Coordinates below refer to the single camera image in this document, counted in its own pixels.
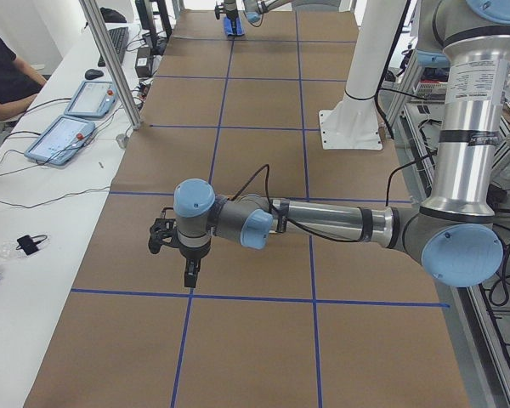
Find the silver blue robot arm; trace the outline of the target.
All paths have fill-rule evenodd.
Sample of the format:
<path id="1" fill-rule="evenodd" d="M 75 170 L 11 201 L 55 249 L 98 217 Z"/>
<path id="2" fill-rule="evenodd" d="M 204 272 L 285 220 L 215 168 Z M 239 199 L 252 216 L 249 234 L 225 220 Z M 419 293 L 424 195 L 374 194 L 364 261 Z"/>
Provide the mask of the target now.
<path id="1" fill-rule="evenodd" d="M 260 20 L 263 14 L 291 2 L 292 0 L 243 0 L 242 4 L 247 20 L 255 23 Z M 231 22 L 236 21 L 239 18 L 236 0 L 224 0 L 217 3 L 214 13 L 217 19 L 220 18 L 221 14 L 224 14 Z"/>
<path id="2" fill-rule="evenodd" d="M 205 180 L 179 184 L 175 219 L 150 233 L 185 258 L 184 283 L 196 285 L 211 239 L 261 249 L 271 234 L 300 230 L 329 241 L 375 242 L 409 255 L 437 281 L 468 287 L 500 267 L 503 248 L 486 196 L 502 138 L 499 124 L 510 67 L 510 1 L 424 1 L 417 52 L 442 57 L 450 72 L 431 192 L 417 210 L 340 207 L 248 195 L 217 195 Z"/>

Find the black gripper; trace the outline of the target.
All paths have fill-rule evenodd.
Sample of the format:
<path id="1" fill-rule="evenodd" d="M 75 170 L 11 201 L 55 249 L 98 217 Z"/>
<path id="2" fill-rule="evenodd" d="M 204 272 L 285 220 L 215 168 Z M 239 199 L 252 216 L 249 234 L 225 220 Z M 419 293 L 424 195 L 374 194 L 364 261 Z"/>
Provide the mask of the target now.
<path id="1" fill-rule="evenodd" d="M 210 244 L 203 246 L 190 247 L 184 244 L 179 245 L 179 251 L 185 260 L 184 286 L 196 288 L 198 275 L 201 269 L 201 260 L 209 253 Z"/>
<path id="2" fill-rule="evenodd" d="M 236 20 L 239 17 L 236 3 L 224 3 L 224 12 L 229 20 Z"/>

